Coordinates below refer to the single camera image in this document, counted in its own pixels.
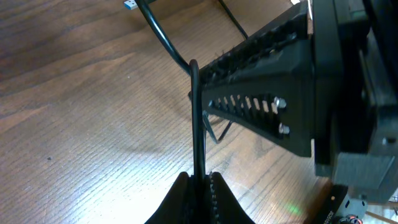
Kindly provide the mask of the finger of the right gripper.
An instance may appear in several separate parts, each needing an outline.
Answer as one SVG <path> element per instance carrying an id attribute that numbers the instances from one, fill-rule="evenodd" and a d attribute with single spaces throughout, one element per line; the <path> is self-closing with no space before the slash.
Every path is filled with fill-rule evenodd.
<path id="1" fill-rule="evenodd" d="M 300 157 L 311 156 L 314 79 L 300 2 L 200 69 L 202 107 Z"/>

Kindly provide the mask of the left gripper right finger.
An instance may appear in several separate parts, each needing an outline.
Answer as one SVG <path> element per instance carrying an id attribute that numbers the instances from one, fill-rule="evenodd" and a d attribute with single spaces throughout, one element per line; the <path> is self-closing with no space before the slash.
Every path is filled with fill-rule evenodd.
<path id="1" fill-rule="evenodd" d="M 240 206 L 236 197 L 219 172 L 209 174 L 210 217 L 212 223 L 254 224 Z"/>

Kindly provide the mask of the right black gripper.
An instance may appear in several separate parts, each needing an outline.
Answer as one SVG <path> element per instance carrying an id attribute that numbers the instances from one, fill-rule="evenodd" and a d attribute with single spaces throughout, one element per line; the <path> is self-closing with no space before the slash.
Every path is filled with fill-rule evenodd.
<path id="1" fill-rule="evenodd" d="M 354 198 L 397 189 L 397 2 L 314 1 L 315 173 Z"/>

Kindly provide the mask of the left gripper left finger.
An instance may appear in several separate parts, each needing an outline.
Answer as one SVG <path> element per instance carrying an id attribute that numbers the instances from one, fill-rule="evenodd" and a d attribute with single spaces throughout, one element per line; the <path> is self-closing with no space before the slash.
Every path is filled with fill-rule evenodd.
<path id="1" fill-rule="evenodd" d="M 181 172 L 158 209 L 145 224 L 184 224 L 191 223 L 195 193 L 192 179 L 186 172 Z"/>

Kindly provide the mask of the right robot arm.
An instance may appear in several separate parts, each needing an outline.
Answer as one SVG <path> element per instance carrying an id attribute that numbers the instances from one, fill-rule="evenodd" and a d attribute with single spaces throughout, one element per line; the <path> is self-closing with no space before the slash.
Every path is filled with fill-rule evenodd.
<path id="1" fill-rule="evenodd" d="M 301 1 L 199 71 L 203 114 L 333 182 L 315 223 L 360 223 L 397 189 L 397 2 Z"/>

